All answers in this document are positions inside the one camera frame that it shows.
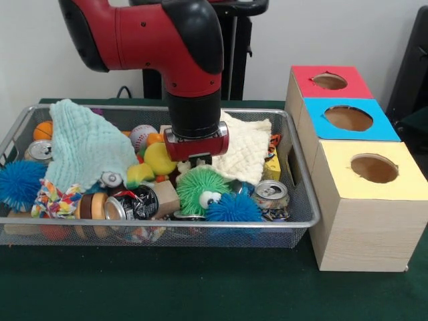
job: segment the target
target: wooden block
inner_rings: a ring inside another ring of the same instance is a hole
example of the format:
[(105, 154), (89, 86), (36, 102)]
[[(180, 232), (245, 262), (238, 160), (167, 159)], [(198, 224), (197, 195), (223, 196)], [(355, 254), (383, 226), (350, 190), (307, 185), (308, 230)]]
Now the wooden block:
[(299, 85), (293, 74), (293, 69), (290, 71), (290, 79), (288, 80), (287, 98), (286, 98), (286, 112), (293, 118), (296, 128), (298, 128), (300, 113), (303, 105), (302, 93), (300, 92)]
[(373, 99), (358, 70), (352, 66), (292, 66), (286, 111), (298, 129), (304, 98)]
[(374, 99), (305, 98), (298, 135), (310, 173), (319, 138), (400, 142)]
[(281, 178), (281, 165), (278, 158), (278, 153), (274, 151), (274, 157), (265, 162), (263, 167), (263, 177), (262, 180), (273, 179), (279, 181)]
[(159, 210), (154, 216), (155, 219), (162, 219), (165, 215), (180, 209), (179, 196), (170, 181), (154, 184), (153, 190), (159, 201)]
[[(11, 211), (8, 216), (11, 219), (31, 219), (31, 213), (16, 213)], [(5, 232), (9, 235), (37, 235), (40, 234), (38, 225), (32, 224), (5, 224)]]
[(160, 130), (159, 130), (159, 134), (163, 134), (165, 129), (168, 129), (168, 128), (171, 128), (171, 125), (161, 125)]
[(428, 182), (404, 143), (321, 140), (312, 181), (320, 270), (405, 271), (428, 222)]

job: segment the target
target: white wall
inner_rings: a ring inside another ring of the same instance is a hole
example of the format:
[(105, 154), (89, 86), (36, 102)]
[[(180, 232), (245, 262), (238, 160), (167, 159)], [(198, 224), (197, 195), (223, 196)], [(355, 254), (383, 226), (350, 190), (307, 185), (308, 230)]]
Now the white wall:
[(253, 18), (245, 99), (282, 100), (291, 65), (353, 65), (387, 107), (423, 0), (271, 0)]
[[(111, 0), (126, 5), (127, 0)], [(245, 99), (283, 100), (292, 64), (356, 65), (385, 107), (423, 0), (271, 0), (254, 17)], [(78, 57), (55, 0), (0, 0), (0, 136), (42, 97), (142, 96), (138, 71), (99, 74)]]

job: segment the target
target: green table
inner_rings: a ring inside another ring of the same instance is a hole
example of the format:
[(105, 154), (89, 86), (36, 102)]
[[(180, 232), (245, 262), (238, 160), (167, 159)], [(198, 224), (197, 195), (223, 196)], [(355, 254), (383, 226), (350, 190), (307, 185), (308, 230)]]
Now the green table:
[(2, 320), (428, 320), (426, 232), (401, 274), (319, 272), (308, 234), (294, 249), (13, 246), (0, 260)]

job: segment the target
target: washcloth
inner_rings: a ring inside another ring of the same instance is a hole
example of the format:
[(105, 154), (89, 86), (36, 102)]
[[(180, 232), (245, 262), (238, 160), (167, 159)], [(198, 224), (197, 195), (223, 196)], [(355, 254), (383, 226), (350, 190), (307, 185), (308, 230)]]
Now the washcloth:
[(89, 108), (61, 100), (50, 107), (53, 120), (52, 158), (45, 179), (61, 192), (79, 184), (90, 189), (103, 172), (119, 174), (138, 164), (128, 137)]
[[(238, 179), (257, 185), (263, 175), (265, 158), (271, 137), (272, 124), (268, 119), (259, 122), (244, 122), (233, 118), (224, 110), (220, 120), (226, 122), (229, 129), (229, 149), (224, 155), (214, 156), (212, 165), (198, 166), (213, 169), (228, 180)], [(190, 163), (179, 163), (179, 171), (185, 174)]]

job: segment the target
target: blue lid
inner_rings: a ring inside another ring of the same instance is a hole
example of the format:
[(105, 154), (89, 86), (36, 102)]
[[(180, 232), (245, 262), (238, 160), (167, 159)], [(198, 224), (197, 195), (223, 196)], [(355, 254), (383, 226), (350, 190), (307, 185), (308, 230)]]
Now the blue lid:
[[(401, 141), (382, 108), (374, 99), (305, 98), (304, 101), (316, 134), (322, 139)], [(370, 127), (367, 126), (368, 129), (359, 129), (362, 131), (339, 128), (333, 125), (326, 116), (326, 111), (333, 108), (359, 110), (372, 118), (372, 124)]]

